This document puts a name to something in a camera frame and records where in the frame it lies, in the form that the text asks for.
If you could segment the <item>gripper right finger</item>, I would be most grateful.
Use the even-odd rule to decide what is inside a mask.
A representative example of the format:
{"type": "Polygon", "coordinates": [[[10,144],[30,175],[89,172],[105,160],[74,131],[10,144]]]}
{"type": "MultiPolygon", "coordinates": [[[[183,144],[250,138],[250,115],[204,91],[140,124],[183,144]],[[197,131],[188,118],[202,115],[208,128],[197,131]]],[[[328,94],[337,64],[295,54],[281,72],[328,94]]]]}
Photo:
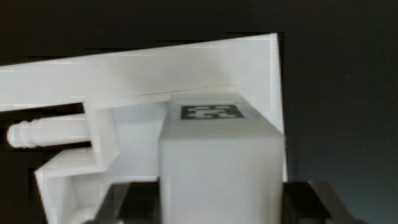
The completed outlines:
{"type": "Polygon", "coordinates": [[[368,224],[353,217],[327,182],[284,183],[282,224],[368,224]]]}

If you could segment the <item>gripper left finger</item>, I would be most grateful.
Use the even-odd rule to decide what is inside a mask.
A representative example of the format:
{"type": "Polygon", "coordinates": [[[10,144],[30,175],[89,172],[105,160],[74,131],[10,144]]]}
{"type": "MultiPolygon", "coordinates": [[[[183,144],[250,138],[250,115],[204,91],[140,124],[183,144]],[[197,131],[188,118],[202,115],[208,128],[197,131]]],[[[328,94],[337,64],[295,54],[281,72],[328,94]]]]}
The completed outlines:
{"type": "Polygon", "coordinates": [[[83,224],[161,224],[158,182],[113,184],[96,216],[83,224]]]}

